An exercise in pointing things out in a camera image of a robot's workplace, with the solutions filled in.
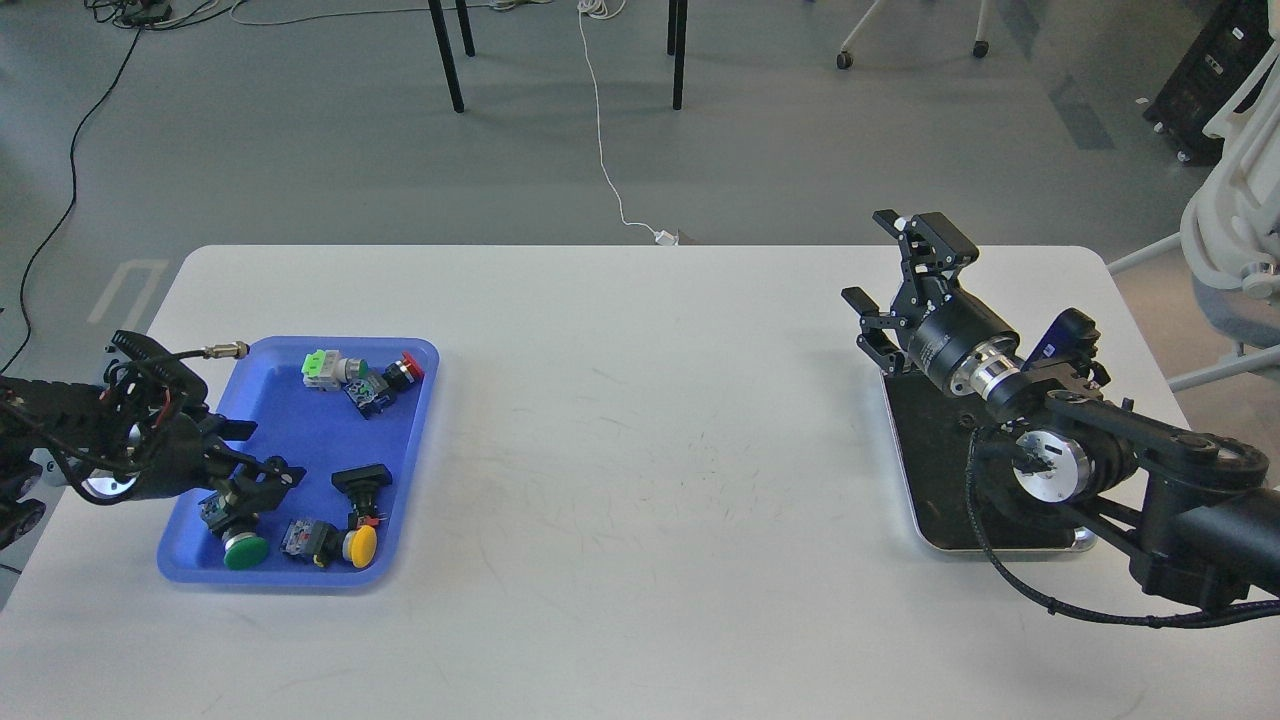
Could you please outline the black Robotiq body image right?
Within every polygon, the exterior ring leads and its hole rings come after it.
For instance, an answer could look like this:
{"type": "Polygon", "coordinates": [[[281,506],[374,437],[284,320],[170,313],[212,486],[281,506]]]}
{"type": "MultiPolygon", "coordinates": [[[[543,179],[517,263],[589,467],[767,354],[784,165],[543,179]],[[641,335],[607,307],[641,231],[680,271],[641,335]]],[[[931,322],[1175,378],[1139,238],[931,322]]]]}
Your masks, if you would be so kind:
{"type": "Polygon", "coordinates": [[[957,286],[906,281],[895,297],[895,313],[901,348],[947,396],[987,396],[1018,366],[1019,334],[957,286]]]}

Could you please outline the black Robotiq body image left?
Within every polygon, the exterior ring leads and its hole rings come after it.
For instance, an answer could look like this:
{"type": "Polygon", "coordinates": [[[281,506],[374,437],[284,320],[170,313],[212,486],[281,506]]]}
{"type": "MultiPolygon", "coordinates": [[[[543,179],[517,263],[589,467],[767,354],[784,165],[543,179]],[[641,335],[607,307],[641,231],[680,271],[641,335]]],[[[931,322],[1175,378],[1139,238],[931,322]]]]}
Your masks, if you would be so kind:
{"type": "Polygon", "coordinates": [[[216,489],[233,469],[221,430],[227,418],[180,413],[154,438],[146,468],[131,487],[132,500],[172,498],[189,489],[216,489]]]}

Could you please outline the black robot arm image left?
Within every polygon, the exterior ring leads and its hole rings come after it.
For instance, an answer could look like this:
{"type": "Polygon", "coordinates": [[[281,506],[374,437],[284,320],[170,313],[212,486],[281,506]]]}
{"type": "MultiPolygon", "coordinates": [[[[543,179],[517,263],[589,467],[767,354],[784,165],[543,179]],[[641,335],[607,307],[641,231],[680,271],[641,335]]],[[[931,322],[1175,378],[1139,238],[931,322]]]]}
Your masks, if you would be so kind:
{"type": "Polygon", "coordinates": [[[238,451],[256,423],[212,413],[205,380],[187,364],[248,354],[241,341],[173,352],[146,334],[118,331],[96,384],[4,377],[3,544],[45,515],[45,503],[29,496],[45,470],[32,455],[44,448],[65,483],[97,506],[205,491],[201,518],[224,543],[228,562],[259,557],[260,514],[279,507],[305,470],[238,451]]]}

